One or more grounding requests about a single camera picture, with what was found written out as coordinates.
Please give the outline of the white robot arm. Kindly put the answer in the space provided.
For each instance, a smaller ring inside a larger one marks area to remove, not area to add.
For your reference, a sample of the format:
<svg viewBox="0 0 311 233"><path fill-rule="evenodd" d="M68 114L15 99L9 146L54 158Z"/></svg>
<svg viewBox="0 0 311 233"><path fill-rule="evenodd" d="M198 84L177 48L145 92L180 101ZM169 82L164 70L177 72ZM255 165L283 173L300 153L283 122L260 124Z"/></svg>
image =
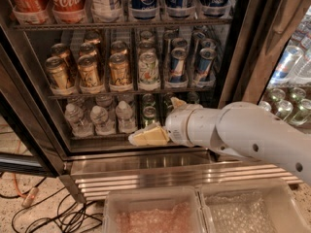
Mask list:
<svg viewBox="0 0 311 233"><path fill-rule="evenodd" d="M203 147L239 159L274 164L311 184L311 138L263 108L234 102L221 109L180 105L165 125L155 122L128 137L134 146L163 146L171 141Z"/></svg>

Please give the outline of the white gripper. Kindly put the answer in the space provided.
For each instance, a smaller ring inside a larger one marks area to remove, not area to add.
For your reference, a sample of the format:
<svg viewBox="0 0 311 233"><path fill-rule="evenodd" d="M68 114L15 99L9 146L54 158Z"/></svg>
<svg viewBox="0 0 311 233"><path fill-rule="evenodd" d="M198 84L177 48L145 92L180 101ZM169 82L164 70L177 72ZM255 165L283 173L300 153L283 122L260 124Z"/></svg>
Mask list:
<svg viewBox="0 0 311 233"><path fill-rule="evenodd" d="M167 116L163 129L159 122L152 123L147 127L137 130L128 137L133 146L164 146L169 138L177 145L193 147L188 136L188 121L190 115L197 109L202 109L199 104L187 104L186 101L172 97L171 102L174 110Z"/></svg>

